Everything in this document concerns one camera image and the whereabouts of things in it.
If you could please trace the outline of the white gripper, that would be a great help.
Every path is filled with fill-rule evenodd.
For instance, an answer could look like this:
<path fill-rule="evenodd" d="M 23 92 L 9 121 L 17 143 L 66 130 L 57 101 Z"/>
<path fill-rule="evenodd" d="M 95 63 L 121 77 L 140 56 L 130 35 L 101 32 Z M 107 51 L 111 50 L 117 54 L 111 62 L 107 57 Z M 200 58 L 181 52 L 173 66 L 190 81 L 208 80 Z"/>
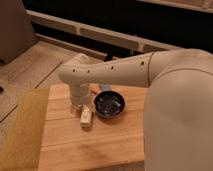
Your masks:
<path fill-rule="evenodd" d="M 70 85 L 71 110 L 78 110 L 89 103 L 90 91 L 88 84 Z"/>

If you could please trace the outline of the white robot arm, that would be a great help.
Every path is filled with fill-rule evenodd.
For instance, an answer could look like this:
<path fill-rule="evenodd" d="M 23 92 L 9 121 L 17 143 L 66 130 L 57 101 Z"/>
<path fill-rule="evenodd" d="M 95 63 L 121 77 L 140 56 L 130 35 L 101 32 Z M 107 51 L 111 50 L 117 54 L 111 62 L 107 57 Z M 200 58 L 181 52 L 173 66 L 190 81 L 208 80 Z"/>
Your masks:
<path fill-rule="evenodd" d="M 177 49 L 91 64 L 78 54 L 59 70 L 71 101 L 90 83 L 146 87 L 145 171 L 213 171 L 213 54 Z"/>

